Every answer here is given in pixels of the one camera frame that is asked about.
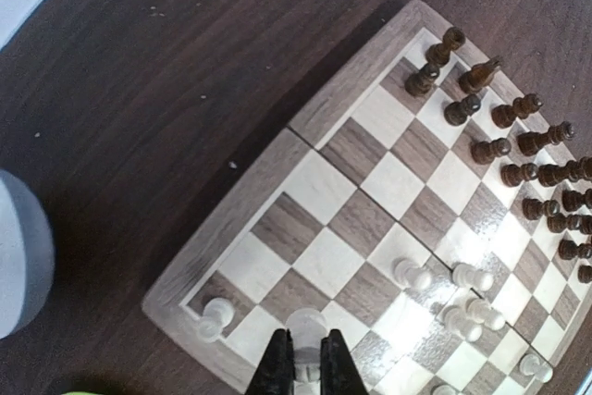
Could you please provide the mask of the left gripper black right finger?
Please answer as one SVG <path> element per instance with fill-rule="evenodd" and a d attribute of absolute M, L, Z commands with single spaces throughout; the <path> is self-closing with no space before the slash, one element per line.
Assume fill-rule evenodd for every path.
<path fill-rule="evenodd" d="M 368 391 L 338 329 L 321 340 L 320 393 L 322 395 L 367 395 Z"/>

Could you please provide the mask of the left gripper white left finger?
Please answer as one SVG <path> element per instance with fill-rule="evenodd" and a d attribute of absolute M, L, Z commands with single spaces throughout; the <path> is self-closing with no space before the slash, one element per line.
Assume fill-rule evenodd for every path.
<path fill-rule="evenodd" d="M 246 389 L 246 395 L 293 395 L 295 381 L 293 340 L 287 329 L 277 329 Z"/>

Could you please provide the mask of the white chess piece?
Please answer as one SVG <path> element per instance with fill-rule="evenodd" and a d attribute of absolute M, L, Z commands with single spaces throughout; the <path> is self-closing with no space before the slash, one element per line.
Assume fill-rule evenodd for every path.
<path fill-rule="evenodd" d="M 302 383 L 320 380 L 321 341 L 327 336 L 327 321 L 314 308 L 301 308 L 286 321 L 293 341 L 295 379 Z"/>

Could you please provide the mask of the wooden chess board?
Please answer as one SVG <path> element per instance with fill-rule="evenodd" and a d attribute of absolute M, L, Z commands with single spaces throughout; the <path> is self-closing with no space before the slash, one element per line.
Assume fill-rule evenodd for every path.
<path fill-rule="evenodd" d="M 591 161 L 574 125 L 409 2 L 269 144 L 145 296 L 199 364 L 247 389 L 272 333 L 314 308 L 368 394 L 560 392 L 591 307 Z M 235 315 L 213 343 L 214 298 Z M 524 376 L 536 354 L 547 383 Z"/>

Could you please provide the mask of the white pawn on board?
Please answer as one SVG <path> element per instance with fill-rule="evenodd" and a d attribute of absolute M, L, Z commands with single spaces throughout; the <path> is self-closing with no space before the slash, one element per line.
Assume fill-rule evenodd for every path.
<path fill-rule="evenodd" d="M 553 377 L 553 368 L 536 354 L 526 354 L 519 363 L 519 370 L 524 376 L 531 376 L 535 380 L 547 383 Z"/>

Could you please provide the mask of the white corner rook piece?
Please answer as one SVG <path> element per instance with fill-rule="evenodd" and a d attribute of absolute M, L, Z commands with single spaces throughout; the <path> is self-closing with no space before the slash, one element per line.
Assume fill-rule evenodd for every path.
<path fill-rule="evenodd" d="M 198 339 L 213 343 L 222 337 L 224 329 L 230 325 L 235 315 L 232 302 L 225 298 L 214 298 L 208 302 L 197 323 Z"/>

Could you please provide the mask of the green plastic plate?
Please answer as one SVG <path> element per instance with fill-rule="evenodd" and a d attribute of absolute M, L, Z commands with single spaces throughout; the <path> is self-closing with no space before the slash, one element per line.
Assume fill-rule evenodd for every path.
<path fill-rule="evenodd" d="M 119 391 L 116 389 L 105 388 L 70 388 L 59 389 L 59 395 L 118 395 Z"/>

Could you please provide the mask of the white ceramic bowl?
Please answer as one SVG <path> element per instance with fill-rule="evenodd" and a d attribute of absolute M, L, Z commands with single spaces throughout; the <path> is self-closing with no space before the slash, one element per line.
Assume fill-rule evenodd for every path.
<path fill-rule="evenodd" d="M 43 206 L 26 183 L 1 171 L 1 337 L 27 326 L 54 282 L 56 251 Z"/>

